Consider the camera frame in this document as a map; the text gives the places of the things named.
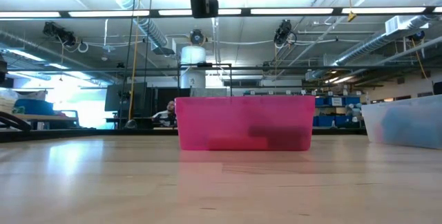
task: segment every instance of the ceiling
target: ceiling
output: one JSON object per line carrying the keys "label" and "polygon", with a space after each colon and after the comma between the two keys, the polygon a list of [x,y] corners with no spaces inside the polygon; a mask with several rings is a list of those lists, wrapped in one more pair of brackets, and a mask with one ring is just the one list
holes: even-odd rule
{"label": "ceiling", "polygon": [[[33,10],[116,10],[121,9],[118,0],[0,0],[1,11],[33,11]],[[151,0],[141,0],[142,6],[146,9],[171,9],[171,8],[190,8],[189,0],[152,0],[152,6],[149,7]],[[277,7],[348,7],[349,0],[218,0],[221,8],[277,8]],[[373,7],[373,6],[434,6],[442,3],[437,0],[352,0],[354,6]],[[317,44],[299,57],[294,65],[315,65],[321,64],[324,55],[338,55],[343,51],[356,45],[359,41],[367,39],[370,35],[378,31],[385,30],[385,21],[392,16],[373,16],[373,17],[357,17],[351,23],[342,21],[333,29],[324,40],[339,41]],[[271,61],[276,52],[276,48],[271,40],[273,40],[275,29],[279,26],[284,17],[220,17],[219,33],[220,33],[220,59],[223,63],[232,63],[234,66],[262,66],[265,61]],[[337,17],[289,17],[294,31],[298,36],[300,45],[291,46],[290,49],[278,57],[281,60],[279,66],[286,66],[288,63],[301,54],[306,47],[308,41],[316,41],[320,35],[326,31]],[[110,53],[104,50],[105,35],[105,19],[58,19],[54,21],[56,24],[64,27],[66,30],[73,31],[78,40],[90,43],[88,52],[80,53],[78,51],[70,53],[64,51],[64,56],[69,59],[64,60],[64,64],[71,68],[115,68],[117,63],[126,62],[128,58],[129,67],[133,63],[133,54],[135,45],[128,48],[125,43],[129,42],[129,35],[132,33],[131,42],[135,41],[137,33],[136,26],[131,30],[131,19],[109,19],[106,43],[115,47]],[[189,35],[193,29],[200,29],[209,40],[213,39],[213,25],[211,19],[193,19],[186,18],[161,18],[155,19],[155,24],[161,32],[167,36],[168,41],[175,41],[179,44],[179,48],[189,45],[184,35]],[[42,33],[45,21],[43,20],[27,20],[27,21],[0,21],[0,30],[10,33],[14,36],[31,41],[39,46],[61,53],[61,44],[58,40],[47,38]],[[427,30],[427,39],[434,39],[439,36],[442,27],[437,22],[430,24]],[[265,43],[253,45],[236,45],[231,43]],[[38,49],[29,46],[23,46],[19,41],[13,41],[0,34],[0,45],[9,46],[9,48],[21,48],[27,53],[36,55],[45,59],[49,63],[61,62],[60,56],[51,55],[41,52]],[[402,49],[402,43],[397,43],[396,47]],[[214,60],[214,45],[208,41],[204,44],[208,60]],[[148,49],[147,57],[155,65],[148,62],[147,67],[174,67],[177,64],[176,57],[165,57],[163,55],[155,55],[151,52],[150,46],[145,43],[137,45],[137,63],[136,67],[144,68],[145,54]],[[396,52],[394,44],[386,45],[376,51],[376,54],[389,56]],[[32,66],[42,67],[45,62],[33,62],[31,60],[20,60],[28,62]],[[261,74],[257,71],[236,71],[237,74]],[[161,75],[159,72],[149,72],[148,75]]]}

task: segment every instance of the table surface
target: table surface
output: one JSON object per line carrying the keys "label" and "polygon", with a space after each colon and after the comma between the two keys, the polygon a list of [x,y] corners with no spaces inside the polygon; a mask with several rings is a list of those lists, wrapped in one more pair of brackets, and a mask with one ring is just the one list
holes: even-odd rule
{"label": "table surface", "polygon": [[66,117],[60,115],[33,115],[33,114],[13,114],[13,116],[22,120],[72,120],[76,121],[78,118]]}
{"label": "table surface", "polygon": [[440,223],[442,151],[314,136],[304,152],[176,136],[0,144],[2,223]]}

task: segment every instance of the ductwork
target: ductwork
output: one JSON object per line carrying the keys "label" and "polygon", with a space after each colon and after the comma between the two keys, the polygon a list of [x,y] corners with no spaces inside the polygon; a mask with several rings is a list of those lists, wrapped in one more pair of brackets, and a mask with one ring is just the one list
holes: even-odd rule
{"label": "ductwork", "polygon": [[[344,66],[355,59],[373,52],[380,47],[387,45],[388,43],[400,39],[402,37],[407,37],[413,35],[419,31],[419,28],[427,24],[431,20],[437,19],[436,15],[419,15],[408,20],[404,25],[407,27],[405,30],[396,31],[392,34],[387,34],[386,32],[378,32],[372,35],[368,40],[363,41],[350,49],[346,50],[338,56],[338,59],[331,64],[331,66]],[[308,73],[306,77],[310,80],[320,79],[327,71],[319,70]]]}
{"label": "ductwork", "polygon": [[[132,10],[134,0],[116,0],[116,2],[120,5],[121,8],[125,10]],[[141,2],[135,0],[135,5],[139,6]],[[152,19],[143,18],[137,22],[136,19],[133,20],[133,23],[138,26],[139,30],[146,35],[152,43],[152,50],[157,55],[174,55],[175,51],[172,48],[166,47],[168,42],[167,38],[161,32],[161,30],[157,27],[155,22]]]}
{"label": "ductwork", "polygon": [[[71,62],[73,64],[76,64],[78,66],[81,66],[83,68],[92,68],[92,67],[87,66],[87,65],[85,65],[85,64],[83,64],[81,62],[78,62],[77,60],[75,60],[73,58],[67,57],[65,55],[61,56],[61,54],[59,54],[59,53],[57,53],[57,52],[55,52],[55,51],[53,51],[53,50],[51,50],[49,48],[45,48],[45,47],[41,46],[40,44],[36,44],[36,43],[34,43],[32,41],[28,41],[28,40],[26,40],[26,39],[24,39],[22,37],[18,37],[16,35],[13,35],[13,34],[10,34],[10,33],[6,32],[6,31],[0,30],[0,35],[3,35],[4,37],[7,37],[8,39],[11,39],[12,41],[18,42],[20,44],[25,44],[27,46],[31,46],[33,48],[36,48],[37,50],[43,51],[45,53],[48,53],[49,55],[53,55],[53,56],[58,57],[60,59],[63,58],[64,60],[66,60],[68,62]],[[107,79],[109,82],[118,82],[119,81],[116,77],[107,75],[105,73],[101,73],[101,74],[104,75],[105,78],[112,78],[112,80]]]}

